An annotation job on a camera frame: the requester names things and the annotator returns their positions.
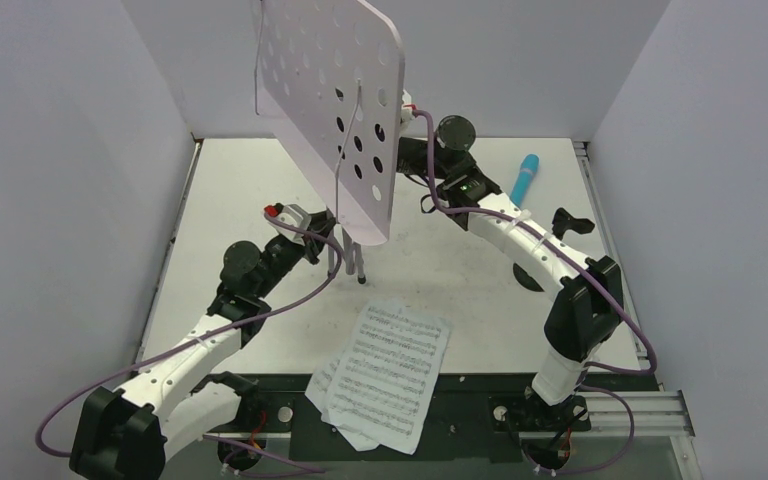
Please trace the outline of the blue toy microphone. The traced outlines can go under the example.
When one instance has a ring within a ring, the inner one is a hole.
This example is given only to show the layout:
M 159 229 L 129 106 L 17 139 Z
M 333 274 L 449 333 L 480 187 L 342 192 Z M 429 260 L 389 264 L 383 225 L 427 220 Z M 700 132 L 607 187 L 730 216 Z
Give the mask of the blue toy microphone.
M 516 179 L 509 192 L 509 198 L 517 207 L 521 207 L 539 170 L 540 158 L 538 155 L 527 154 L 520 163 Z

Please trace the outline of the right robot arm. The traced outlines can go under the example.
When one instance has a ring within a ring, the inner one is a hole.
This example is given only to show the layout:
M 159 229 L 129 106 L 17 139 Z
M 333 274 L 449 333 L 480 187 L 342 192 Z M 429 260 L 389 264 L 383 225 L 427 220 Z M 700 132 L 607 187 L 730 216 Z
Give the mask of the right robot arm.
M 438 211 L 496 247 L 552 300 L 543 327 L 548 353 L 525 402 L 528 421 L 548 429 L 564 417 L 564 402 L 623 321 L 622 273 L 612 258 L 594 259 L 564 242 L 569 230 L 592 232 L 591 220 L 559 208 L 551 229 L 533 221 L 480 169 L 470 153 L 474 142 L 473 125 L 450 115 L 426 140 L 399 139 L 396 170 L 427 180 Z

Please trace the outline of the aluminium rail frame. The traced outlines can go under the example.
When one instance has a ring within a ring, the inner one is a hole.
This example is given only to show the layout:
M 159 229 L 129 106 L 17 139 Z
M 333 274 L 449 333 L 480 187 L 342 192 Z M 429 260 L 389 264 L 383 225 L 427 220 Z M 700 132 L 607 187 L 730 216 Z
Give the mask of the aluminium rail frame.
M 525 455 L 521 464 L 546 474 L 603 473 L 615 477 L 618 470 L 632 464 L 633 456 L 648 450 L 651 437 L 688 437 L 693 429 L 681 394 L 655 391 L 622 395 L 616 387 L 603 387 L 605 399 L 599 401 L 601 412 L 596 415 L 593 432 L 566 433 L 557 451 L 545 457 L 533 459 Z M 254 475 L 283 460 L 293 474 L 313 473 L 332 461 L 302 462 L 289 457 L 290 440 L 287 435 L 267 441 L 254 438 L 243 440 L 230 434 L 216 434 L 214 428 L 199 440 L 214 443 L 223 463 L 232 470 Z M 476 475 L 476 461 L 485 458 L 462 458 L 466 461 L 465 473 Z M 418 468 L 422 475 L 438 473 L 448 461 L 340 461 L 364 468 L 368 474 L 379 474 L 385 463 L 402 463 Z

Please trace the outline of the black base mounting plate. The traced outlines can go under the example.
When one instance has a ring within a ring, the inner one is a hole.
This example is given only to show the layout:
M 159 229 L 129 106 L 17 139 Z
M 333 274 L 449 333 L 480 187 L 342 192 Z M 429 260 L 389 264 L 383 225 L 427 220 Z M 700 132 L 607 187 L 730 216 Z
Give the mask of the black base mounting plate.
M 492 463 L 519 463 L 557 451 L 568 431 L 593 432 L 603 387 L 622 395 L 651 393 L 653 380 L 605 374 L 587 382 L 587 392 L 556 407 L 541 406 L 525 392 L 530 374 L 479 374 L 460 379 L 439 377 L 424 421 L 417 450 L 403 454 L 381 445 L 358 451 L 305 396 L 306 375 L 261 375 L 244 393 L 234 417 L 214 428 L 243 440 L 267 441 L 288 436 L 294 461 L 450 461 L 485 458 Z

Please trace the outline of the black microphone desk stand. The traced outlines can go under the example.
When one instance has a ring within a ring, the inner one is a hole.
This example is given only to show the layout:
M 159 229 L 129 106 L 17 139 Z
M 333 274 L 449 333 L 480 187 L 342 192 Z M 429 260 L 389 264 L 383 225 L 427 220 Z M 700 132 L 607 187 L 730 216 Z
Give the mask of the black microphone desk stand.
M 540 238 L 537 240 L 537 248 L 547 245 L 549 240 L 556 240 L 559 248 L 564 248 L 563 237 L 570 231 L 577 235 L 588 235 L 595 229 L 595 223 L 586 217 L 575 217 L 564 207 L 556 209 L 552 221 L 551 230 L 548 233 L 547 240 Z M 543 292 L 543 285 L 522 267 L 519 263 L 512 265 L 512 272 L 515 280 L 525 289 L 533 292 Z

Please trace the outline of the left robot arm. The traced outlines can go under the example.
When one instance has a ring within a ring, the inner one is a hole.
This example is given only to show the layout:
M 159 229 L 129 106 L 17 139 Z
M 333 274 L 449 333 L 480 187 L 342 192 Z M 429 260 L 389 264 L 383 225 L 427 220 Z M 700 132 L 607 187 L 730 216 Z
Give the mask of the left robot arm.
M 170 351 L 117 388 L 99 386 L 84 400 L 69 454 L 70 469 L 86 479 L 157 479 L 169 459 L 227 424 L 242 431 L 257 420 L 254 383 L 213 369 L 242 350 L 274 315 L 267 295 L 302 260 L 316 264 L 338 246 L 336 220 L 296 204 L 264 210 L 276 235 L 264 247 L 229 246 L 216 295 L 190 332 Z

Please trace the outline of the lilac perforated music stand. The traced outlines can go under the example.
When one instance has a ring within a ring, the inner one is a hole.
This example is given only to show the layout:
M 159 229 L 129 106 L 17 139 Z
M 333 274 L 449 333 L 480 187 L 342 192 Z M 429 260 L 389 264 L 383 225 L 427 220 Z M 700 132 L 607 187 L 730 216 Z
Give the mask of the lilac perforated music stand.
M 394 23 L 367 1 L 254 1 L 255 114 L 340 226 L 347 274 L 388 241 L 405 58 Z

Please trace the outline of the sheet music page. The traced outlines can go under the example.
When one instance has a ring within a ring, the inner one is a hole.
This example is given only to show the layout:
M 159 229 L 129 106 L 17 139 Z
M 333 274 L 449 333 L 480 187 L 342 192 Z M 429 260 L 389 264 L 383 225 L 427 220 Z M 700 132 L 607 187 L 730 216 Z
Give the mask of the sheet music page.
M 372 451 L 380 446 L 378 441 L 359 433 L 356 429 L 345 427 L 340 422 L 333 422 L 337 407 L 334 403 L 336 388 L 332 383 L 340 365 L 340 359 L 341 354 L 337 354 L 312 373 L 305 396 L 321 414 L 322 421 L 333 427 L 355 451 Z
M 332 385 L 333 422 L 380 446 L 416 452 L 453 326 L 398 300 L 371 300 L 359 314 Z

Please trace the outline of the top sheet music page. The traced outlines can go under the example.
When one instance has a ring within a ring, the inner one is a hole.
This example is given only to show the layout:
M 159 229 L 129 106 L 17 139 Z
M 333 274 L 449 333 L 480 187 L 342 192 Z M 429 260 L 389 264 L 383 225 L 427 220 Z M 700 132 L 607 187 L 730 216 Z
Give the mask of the top sheet music page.
M 398 300 L 371 300 L 359 314 L 332 385 L 333 422 L 380 446 L 416 452 L 453 326 Z

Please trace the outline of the lower sheet music page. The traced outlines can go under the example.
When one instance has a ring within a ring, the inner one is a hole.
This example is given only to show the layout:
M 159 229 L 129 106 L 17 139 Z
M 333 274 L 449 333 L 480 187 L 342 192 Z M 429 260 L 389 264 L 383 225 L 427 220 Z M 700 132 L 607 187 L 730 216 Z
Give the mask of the lower sheet music page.
M 378 441 L 359 433 L 356 429 L 345 427 L 340 422 L 333 422 L 337 407 L 334 403 L 336 388 L 332 383 L 340 365 L 340 359 L 341 354 L 337 354 L 312 373 L 305 396 L 321 414 L 322 421 L 333 427 L 355 451 L 372 451 L 380 446 Z

